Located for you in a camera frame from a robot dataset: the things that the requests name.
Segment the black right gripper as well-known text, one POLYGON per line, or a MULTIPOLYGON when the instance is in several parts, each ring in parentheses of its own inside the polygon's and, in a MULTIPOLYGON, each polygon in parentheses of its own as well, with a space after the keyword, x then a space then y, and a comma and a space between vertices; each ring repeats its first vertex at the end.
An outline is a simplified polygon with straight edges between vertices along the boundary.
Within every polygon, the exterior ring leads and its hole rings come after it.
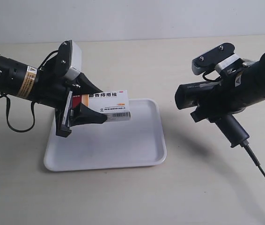
POLYGON ((247 107, 247 80, 241 77, 217 83, 192 83, 190 92, 190 102, 196 106, 191 113, 195 122, 239 113, 247 107))

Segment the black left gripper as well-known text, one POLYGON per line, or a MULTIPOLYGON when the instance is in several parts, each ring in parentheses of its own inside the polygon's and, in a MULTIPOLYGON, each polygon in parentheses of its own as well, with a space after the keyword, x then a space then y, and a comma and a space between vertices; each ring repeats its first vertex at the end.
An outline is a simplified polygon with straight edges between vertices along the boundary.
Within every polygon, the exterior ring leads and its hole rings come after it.
POLYGON ((101 93, 84 73, 70 67, 69 53, 50 53, 37 68, 37 86, 34 90, 35 102, 49 106, 55 111, 56 135, 68 137, 71 134, 70 126, 86 124, 103 124, 107 120, 105 114, 96 112, 79 103, 72 109, 70 107, 72 94, 101 93))

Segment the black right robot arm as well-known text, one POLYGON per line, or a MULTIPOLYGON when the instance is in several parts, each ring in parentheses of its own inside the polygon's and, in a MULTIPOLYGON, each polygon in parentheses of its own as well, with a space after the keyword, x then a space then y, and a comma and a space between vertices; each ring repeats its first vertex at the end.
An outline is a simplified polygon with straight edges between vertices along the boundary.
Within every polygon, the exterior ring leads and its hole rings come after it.
POLYGON ((201 100, 191 113, 195 122, 236 114, 265 100, 265 53, 252 66, 229 75, 201 100))

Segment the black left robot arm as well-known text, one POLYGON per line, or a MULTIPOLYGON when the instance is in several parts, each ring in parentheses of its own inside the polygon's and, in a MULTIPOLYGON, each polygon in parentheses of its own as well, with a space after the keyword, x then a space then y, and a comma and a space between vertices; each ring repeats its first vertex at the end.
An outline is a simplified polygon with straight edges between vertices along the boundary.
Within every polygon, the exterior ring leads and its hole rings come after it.
POLYGON ((64 41, 38 68, 0 55, 0 97, 6 98, 6 115, 14 96, 55 110, 56 135, 68 137, 71 127, 103 124, 105 114, 91 110, 83 103, 73 105, 73 97, 100 93, 81 71, 82 50, 72 40, 64 41))

